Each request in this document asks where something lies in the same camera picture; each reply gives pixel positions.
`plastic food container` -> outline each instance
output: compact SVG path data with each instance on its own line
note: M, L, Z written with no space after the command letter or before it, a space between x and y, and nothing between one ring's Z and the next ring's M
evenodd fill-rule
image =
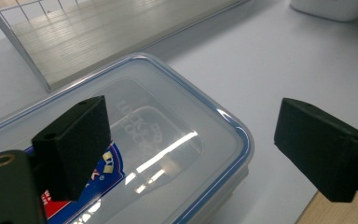
M248 174L247 128L166 64L132 54L0 122L0 151L27 149L72 105L104 95L112 145L76 203L41 195L49 223L200 223Z

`metal wire rack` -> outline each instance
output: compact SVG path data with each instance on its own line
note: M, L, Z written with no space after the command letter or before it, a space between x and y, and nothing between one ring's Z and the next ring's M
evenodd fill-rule
M77 5L78 1L81 0L0 0L0 16L10 27L22 21L47 16L56 10L64 10Z

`white container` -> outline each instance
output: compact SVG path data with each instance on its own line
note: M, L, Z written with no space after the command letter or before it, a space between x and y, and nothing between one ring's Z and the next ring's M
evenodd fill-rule
M292 0L298 11L333 21L351 21L358 16L358 0Z

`white table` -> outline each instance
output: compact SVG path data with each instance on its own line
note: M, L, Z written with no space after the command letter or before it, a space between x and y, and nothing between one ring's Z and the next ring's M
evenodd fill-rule
M251 130L249 176L212 223L295 223L316 189L273 145L281 99L314 104L358 128L358 21L254 0L144 50L213 97ZM0 32L0 118L47 96Z

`red and blue label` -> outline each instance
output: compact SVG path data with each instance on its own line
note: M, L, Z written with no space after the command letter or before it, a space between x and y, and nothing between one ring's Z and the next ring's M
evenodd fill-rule
M124 178L123 160L116 144L111 144L92 173L77 202L53 202L48 190L41 195L48 223L68 223L92 207Z

